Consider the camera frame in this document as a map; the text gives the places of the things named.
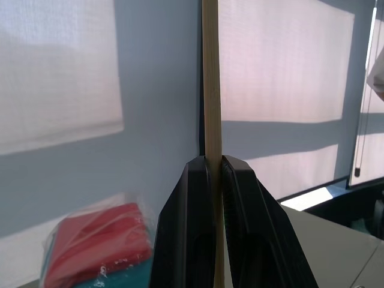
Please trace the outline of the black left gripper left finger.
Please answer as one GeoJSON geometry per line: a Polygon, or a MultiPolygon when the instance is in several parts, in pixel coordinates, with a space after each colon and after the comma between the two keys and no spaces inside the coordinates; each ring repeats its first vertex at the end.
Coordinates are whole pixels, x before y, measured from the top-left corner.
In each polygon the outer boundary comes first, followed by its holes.
{"type": "Polygon", "coordinates": [[[149,288],[213,288],[216,225],[206,159],[189,161],[158,218],[149,288]]]}

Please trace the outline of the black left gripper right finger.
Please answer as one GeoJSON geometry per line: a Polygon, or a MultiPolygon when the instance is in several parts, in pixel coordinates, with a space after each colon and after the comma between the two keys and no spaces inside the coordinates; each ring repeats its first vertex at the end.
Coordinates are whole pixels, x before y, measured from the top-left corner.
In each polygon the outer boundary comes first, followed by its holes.
{"type": "Polygon", "coordinates": [[[248,163],[223,156],[221,180],[233,288],[319,288],[289,217],[248,163]]]}

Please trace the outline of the wooden chopstick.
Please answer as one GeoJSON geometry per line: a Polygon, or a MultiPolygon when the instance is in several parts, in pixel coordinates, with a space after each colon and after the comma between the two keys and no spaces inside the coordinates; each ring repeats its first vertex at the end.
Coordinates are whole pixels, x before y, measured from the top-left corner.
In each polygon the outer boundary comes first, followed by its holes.
{"type": "Polygon", "coordinates": [[[218,41],[218,0],[202,0],[205,154],[209,164],[216,221],[214,288],[225,288],[224,225],[221,196],[221,101],[218,41]]]}

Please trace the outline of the teal folded cloth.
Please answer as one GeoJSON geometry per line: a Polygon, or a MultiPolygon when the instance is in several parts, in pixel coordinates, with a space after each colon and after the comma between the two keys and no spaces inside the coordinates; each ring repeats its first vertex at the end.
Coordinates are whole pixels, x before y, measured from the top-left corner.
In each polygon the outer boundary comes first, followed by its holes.
{"type": "Polygon", "coordinates": [[[102,267],[95,279],[84,281],[72,288],[148,288],[152,258],[118,272],[106,272],[102,267]]]}

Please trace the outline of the white roller blind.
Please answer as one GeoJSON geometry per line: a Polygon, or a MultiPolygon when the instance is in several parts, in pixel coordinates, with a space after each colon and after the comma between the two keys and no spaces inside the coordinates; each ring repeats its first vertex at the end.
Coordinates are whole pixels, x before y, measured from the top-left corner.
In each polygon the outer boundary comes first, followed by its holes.
{"type": "Polygon", "coordinates": [[[374,0],[365,66],[365,86],[348,183],[350,187],[384,180],[384,102],[367,84],[368,75],[383,48],[384,0],[374,0]]]}
{"type": "Polygon", "coordinates": [[[322,0],[219,0],[223,152],[276,199],[347,174],[354,19],[322,0]]]}

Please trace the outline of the white paper sheet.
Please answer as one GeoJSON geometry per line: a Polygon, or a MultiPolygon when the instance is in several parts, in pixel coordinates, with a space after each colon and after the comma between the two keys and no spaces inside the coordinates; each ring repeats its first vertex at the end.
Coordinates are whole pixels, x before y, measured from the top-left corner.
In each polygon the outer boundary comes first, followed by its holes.
{"type": "Polygon", "coordinates": [[[384,102],[384,48],[374,62],[367,78],[367,84],[384,102]]]}

